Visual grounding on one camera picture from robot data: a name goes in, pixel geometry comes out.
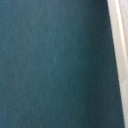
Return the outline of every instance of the teal wall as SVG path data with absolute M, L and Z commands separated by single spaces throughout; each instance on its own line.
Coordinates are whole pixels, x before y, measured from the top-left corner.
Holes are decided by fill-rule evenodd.
M 0 128 L 124 128 L 106 0 L 0 0 Z

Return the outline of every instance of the teal surface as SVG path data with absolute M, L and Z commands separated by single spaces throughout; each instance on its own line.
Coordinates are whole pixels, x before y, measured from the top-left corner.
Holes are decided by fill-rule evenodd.
M 0 0 L 0 128 L 124 128 L 106 0 Z

